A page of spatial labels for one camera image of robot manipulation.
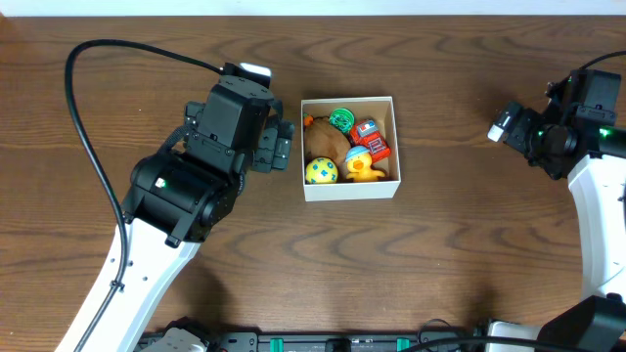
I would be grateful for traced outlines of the green round toy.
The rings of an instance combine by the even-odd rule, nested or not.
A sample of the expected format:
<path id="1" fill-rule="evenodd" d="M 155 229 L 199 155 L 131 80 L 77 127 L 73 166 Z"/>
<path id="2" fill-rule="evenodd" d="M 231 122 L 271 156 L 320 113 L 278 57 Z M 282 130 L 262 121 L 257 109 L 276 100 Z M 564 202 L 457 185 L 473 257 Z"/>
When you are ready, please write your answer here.
<path id="1" fill-rule="evenodd" d="M 349 109 L 338 108 L 329 115 L 329 123 L 342 134 L 348 134 L 355 123 L 355 116 Z"/>

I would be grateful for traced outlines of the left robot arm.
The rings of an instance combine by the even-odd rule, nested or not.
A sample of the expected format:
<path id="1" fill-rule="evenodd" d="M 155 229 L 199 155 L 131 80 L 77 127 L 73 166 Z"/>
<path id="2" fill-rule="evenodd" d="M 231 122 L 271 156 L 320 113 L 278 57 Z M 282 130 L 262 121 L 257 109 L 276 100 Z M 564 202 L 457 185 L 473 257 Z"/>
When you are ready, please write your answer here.
<path id="1" fill-rule="evenodd" d="M 96 282 L 58 348 L 131 351 L 180 271 L 194 258 L 210 228 L 231 210 L 239 188 L 196 187 L 200 198 L 179 206 L 189 176 L 171 171 L 150 177 L 113 208 L 118 224 Z"/>

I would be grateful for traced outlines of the brown plush capybara toy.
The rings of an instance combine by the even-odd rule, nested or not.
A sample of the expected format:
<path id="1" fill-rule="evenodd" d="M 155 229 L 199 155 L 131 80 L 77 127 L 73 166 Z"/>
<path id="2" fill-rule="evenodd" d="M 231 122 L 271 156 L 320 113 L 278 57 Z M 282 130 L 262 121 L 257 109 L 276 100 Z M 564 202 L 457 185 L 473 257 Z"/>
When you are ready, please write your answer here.
<path id="1" fill-rule="evenodd" d="M 351 149 L 348 139 L 330 124 L 327 116 L 304 118 L 303 152 L 306 161 L 327 157 L 335 164 L 345 162 Z"/>

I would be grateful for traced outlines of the yellow rubber duck toy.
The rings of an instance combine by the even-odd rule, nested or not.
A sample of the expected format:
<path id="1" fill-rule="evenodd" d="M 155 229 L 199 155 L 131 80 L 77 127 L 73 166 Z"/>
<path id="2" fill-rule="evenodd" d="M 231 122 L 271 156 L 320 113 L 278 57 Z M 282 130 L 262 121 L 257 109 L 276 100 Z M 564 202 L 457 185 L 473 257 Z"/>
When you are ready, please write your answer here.
<path id="1" fill-rule="evenodd" d="M 385 177 L 383 171 L 372 167 L 373 159 L 366 147 L 351 148 L 346 154 L 345 163 L 348 170 L 346 179 L 355 183 L 377 182 Z"/>

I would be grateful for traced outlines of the red toy fire truck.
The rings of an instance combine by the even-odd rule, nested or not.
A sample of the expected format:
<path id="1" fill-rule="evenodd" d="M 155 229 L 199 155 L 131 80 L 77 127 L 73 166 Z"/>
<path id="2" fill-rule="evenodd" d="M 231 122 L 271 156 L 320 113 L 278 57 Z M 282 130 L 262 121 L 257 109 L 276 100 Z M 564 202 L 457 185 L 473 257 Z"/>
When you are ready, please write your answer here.
<path id="1" fill-rule="evenodd" d="M 382 136 L 378 125 L 371 119 L 356 122 L 349 131 L 349 139 L 354 146 L 366 147 L 373 163 L 377 163 L 391 154 L 391 149 Z"/>

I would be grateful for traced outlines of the yellow ball with blue letters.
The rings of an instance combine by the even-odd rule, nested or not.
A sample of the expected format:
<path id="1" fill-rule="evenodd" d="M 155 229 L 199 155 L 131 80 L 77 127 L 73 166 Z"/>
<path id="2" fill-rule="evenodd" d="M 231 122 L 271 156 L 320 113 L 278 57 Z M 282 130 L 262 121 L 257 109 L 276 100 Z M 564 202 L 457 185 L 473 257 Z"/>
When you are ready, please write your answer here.
<path id="1" fill-rule="evenodd" d="M 311 185 L 334 184 L 338 180 L 338 169 L 327 157 L 316 157 L 305 167 L 305 182 Z"/>

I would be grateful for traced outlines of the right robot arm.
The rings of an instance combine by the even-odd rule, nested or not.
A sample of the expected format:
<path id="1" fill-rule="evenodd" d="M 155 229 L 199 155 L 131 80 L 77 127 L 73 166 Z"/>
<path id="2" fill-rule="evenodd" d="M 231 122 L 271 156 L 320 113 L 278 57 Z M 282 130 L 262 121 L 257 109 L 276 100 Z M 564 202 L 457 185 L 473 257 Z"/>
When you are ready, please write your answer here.
<path id="1" fill-rule="evenodd" d="M 625 331 L 625 133 L 607 103 L 543 112 L 510 102 L 488 132 L 533 166 L 564 178 L 576 206 L 581 301 L 542 327 L 493 322 L 488 351 L 611 351 Z"/>

